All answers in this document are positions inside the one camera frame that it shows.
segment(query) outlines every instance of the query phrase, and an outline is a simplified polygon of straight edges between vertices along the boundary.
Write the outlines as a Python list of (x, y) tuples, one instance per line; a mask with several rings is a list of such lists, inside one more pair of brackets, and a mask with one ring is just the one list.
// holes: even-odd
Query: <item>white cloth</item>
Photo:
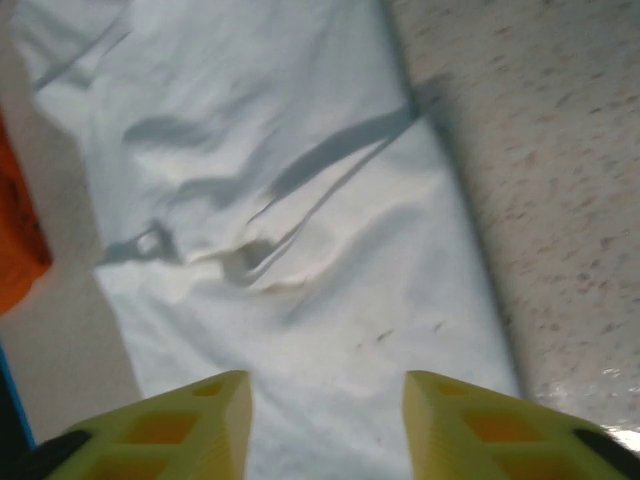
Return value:
[(517, 394), (378, 0), (23, 0), (146, 396), (252, 373), (248, 478), (409, 479), (406, 370)]

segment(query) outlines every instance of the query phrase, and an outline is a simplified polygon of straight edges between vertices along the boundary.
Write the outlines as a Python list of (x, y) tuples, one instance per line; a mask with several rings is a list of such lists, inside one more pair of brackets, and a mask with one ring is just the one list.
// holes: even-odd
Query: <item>orange plastic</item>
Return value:
[(51, 257), (0, 116), (0, 314), (29, 291)]

